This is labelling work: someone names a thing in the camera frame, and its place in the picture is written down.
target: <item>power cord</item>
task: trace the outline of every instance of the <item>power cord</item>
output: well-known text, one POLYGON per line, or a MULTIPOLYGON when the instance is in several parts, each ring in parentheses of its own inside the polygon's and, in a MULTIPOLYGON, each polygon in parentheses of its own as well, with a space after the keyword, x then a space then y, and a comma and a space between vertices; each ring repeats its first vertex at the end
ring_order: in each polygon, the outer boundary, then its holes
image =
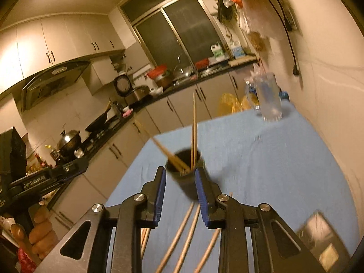
POLYGON ((295 75, 295 76, 299 76, 300 75, 300 71, 298 70, 297 68, 297 62, 296 62, 296 57, 294 56, 294 51, 293 51, 293 47, 292 47, 292 43, 291 43, 291 39, 289 38, 289 34, 288 34, 288 31, 287 31, 287 28, 284 24, 284 21, 283 19, 281 18, 281 16, 279 15, 279 12, 278 10, 274 7, 273 3, 271 0, 268 0, 269 3, 272 5, 272 7, 274 8, 275 12, 277 13, 282 25, 283 25, 283 28, 286 32, 286 35, 287 35, 287 39, 288 39, 288 43, 289 43, 289 47, 291 48, 291 52, 292 52, 292 57, 293 57, 293 61, 294 61, 294 65, 293 65, 293 70, 292 70, 292 73, 295 75))

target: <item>blue tablecloth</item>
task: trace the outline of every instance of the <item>blue tablecloth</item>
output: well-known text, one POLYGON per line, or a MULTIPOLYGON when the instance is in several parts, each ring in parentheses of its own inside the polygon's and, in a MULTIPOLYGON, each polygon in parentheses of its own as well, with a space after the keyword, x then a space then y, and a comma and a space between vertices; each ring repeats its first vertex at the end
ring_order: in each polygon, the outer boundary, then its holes
MULTIPOLYGON (((269 203, 294 231, 314 211, 320 210, 353 254, 359 242, 359 229, 343 173, 316 131, 294 106, 282 101, 282 107, 283 118, 279 122, 265 122, 250 110, 199 123, 198 149, 206 169, 223 193, 233 192, 236 200, 248 205, 269 203)), ((176 152, 191 146, 191 127, 158 135, 157 139, 176 152)), ((165 162, 165 156, 149 140, 106 206, 120 204, 139 192, 165 162)), ((167 176, 162 218, 159 227, 150 232, 143 272, 155 272, 189 206, 190 200, 167 176)), ((193 214, 194 211, 164 272, 173 271, 193 214)), ((181 272, 194 271, 213 232, 205 227, 200 216, 181 272)), ((220 239, 202 272, 217 272, 219 247, 220 239)))

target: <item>clear plastic jug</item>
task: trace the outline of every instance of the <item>clear plastic jug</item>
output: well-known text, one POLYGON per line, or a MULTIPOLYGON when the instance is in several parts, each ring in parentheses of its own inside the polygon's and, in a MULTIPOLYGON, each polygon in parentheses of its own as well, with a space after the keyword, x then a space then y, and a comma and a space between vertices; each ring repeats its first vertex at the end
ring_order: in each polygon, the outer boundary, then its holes
POLYGON ((265 121, 278 121, 282 118, 281 99, 279 87, 273 73, 258 74, 246 81, 246 98, 250 106, 260 111, 265 121), (251 97, 249 88, 253 86, 257 91, 259 106, 256 106, 251 97))

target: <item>red basket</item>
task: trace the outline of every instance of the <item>red basket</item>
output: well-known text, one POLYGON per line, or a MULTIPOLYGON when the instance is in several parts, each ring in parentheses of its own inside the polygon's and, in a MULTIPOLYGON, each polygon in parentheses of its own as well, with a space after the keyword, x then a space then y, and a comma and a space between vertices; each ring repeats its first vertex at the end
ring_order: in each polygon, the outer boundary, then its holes
POLYGON ((154 70, 151 70, 147 73, 147 76, 151 78, 152 80, 157 78, 159 75, 163 74, 167 69, 166 65, 160 65, 156 67, 154 70))

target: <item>finger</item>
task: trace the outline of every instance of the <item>finger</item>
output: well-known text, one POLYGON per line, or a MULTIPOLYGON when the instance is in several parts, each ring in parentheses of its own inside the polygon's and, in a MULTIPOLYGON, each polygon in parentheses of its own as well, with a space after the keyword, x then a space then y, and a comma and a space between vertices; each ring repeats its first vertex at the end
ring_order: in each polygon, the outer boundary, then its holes
POLYGON ((53 247, 58 243, 58 238, 54 230, 50 231, 42 240, 38 241, 33 245, 32 252, 35 254, 42 254, 53 247))
POLYGON ((36 224, 44 222, 46 219, 48 219, 48 214, 48 208, 46 208, 45 206, 41 206, 34 215, 34 222, 36 224))
POLYGON ((29 233, 29 241, 31 244, 37 243, 43 239, 52 230, 50 220, 45 220, 40 224, 36 224, 34 229, 29 233))

